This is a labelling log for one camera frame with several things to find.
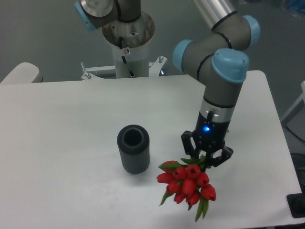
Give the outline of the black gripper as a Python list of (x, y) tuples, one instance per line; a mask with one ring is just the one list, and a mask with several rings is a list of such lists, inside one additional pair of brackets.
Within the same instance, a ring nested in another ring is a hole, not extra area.
[[(194, 131), (184, 131), (181, 135), (184, 151), (193, 159), (199, 159), (200, 153), (203, 151), (205, 155), (204, 170), (211, 167), (218, 167), (231, 158), (234, 150), (225, 145), (225, 135), (229, 127), (228, 122), (208, 121), (201, 113), (198, 115), (197, 123)], [(214, 157), (218, 150), (221, 155)]]

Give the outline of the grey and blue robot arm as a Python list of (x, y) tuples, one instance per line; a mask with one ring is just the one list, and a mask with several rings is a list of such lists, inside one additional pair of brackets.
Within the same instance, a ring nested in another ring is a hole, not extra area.
[[(228, 0), (197, 0), (195, 5), (212, 34), (201, 42), (179, 42), (173, 63), (205, 86), (196, 127), (181, 138), (185, 153), (206, 170), (233, 154), (224, 138), (249, 66), (244, 50), (259, 40), (261, 29), (255, 18), (239, 15)], [(102, 29), (114, 47), (118, 78), (151, 74), (141, 50), (152, 39), (155, 25), (141, 10), (140, 1), (78, 0), (74, 6), (85, 26), (91, 31)]]

